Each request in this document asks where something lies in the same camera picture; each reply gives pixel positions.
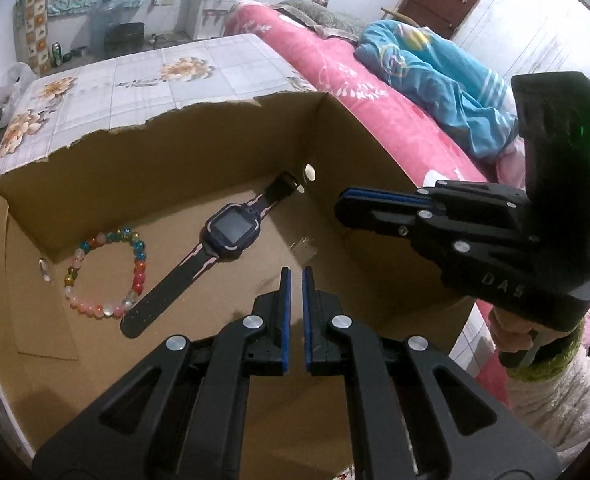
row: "hand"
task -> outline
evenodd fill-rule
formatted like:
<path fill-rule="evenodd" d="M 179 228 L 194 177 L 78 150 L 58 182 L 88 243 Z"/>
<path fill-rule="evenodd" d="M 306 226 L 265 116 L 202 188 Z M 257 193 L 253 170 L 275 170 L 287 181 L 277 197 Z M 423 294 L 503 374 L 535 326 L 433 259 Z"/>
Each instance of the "hand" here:
<path fill-rule="evenodd" d="M 547 333 L 544 344 L 552 343 L 556 339 L 570 334 L 570 332 L 556 332 L 497 307 L 493 307 L 488 320 L 493 342 L 501 352 L 518 352 L 530 349 L 533 346 L 533 340 L 529 335 L 531 330 Z"/>

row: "beaded bracelet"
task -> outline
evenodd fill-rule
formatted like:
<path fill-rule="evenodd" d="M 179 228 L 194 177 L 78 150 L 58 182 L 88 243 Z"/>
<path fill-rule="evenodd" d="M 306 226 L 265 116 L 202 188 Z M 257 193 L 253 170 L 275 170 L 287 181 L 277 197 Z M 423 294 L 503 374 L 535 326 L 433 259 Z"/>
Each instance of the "beaded bracelet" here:
<path fill-rule="evenodd" d="M 85 303 L 75 295 L 75 280 L 77 279 L 77 271 L 82 266 L 82 261 L 86 254 L 113 242 L 127 242 L 133 247 L 135 253 L 135 269 L 133 270 L 133 284 L 132 288 L 126 294 L 126 298 L 121 301 L 121 304 L 113 306 L 110 303 L 92 304 Z M 126 312 L 135 306 L 137 297 L 144 291 L 144 282 L 146 281 L 146 244 L 140 240 L 139 233 L 131 231 L 128 227 L 124 229 L 117 229 L 115 232 L 99 233 L 95 238 L 82 242 L 79 248 L 75 251 L 72 265 L 68 268 L 68 274 L 64 278 L 64 294 L 70 302 L 72 308 L 76 308 L 80 314 L 86 314 L 88 317 L 95 316 L 97 319 L 102 317 L 113 316 L 120 319 Z"/>

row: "floral tablecloth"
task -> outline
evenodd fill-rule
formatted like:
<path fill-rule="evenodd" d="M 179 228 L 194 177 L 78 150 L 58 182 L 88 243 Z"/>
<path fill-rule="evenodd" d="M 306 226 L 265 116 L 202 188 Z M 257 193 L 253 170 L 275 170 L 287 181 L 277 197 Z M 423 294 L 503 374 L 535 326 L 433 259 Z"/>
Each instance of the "floral tablecloth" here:
<path fill-rule="evenodd" d="M 217 38 L 92 63 L 33 82 L 0 146 L 0 174 L 96 130 L 143 124 L 198 102 L 313 91 L 254 34 Z"/>

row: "sleeve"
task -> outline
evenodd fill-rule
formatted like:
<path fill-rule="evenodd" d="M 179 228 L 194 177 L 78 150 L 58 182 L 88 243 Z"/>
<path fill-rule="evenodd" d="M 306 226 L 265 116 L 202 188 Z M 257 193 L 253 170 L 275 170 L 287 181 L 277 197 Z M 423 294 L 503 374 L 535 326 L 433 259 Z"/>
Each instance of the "sleeve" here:
<path fill-rule="evenodd" d="M 552 378 L 509 377 L 506 389 L 515 416 L 535 431 L 568 467 L 590 441 L 590 357 L 580 346 Z"/>

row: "black watch strap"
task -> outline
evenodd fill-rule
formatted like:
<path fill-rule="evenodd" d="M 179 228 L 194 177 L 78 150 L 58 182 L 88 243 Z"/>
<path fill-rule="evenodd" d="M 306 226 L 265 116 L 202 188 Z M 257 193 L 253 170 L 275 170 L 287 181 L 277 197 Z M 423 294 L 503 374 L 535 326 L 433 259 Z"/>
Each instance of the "black watch strap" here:
<path fill-rule="evenodd" d="M 298 185 L 295 178 L 288 171 L 284 171 L 262 194 L 246 202 L 246 205 L 255 209 L 260 218 L 264 219 L 270 209 L 280 200 L 293 194 Z"/>
<path fill-rule="evenodd" d="M 130 339 L 141 335 L 197 278 L 217 262 L 217 254 L 197 245 L 166 277 L 121 319 L 121 333 Z"/>

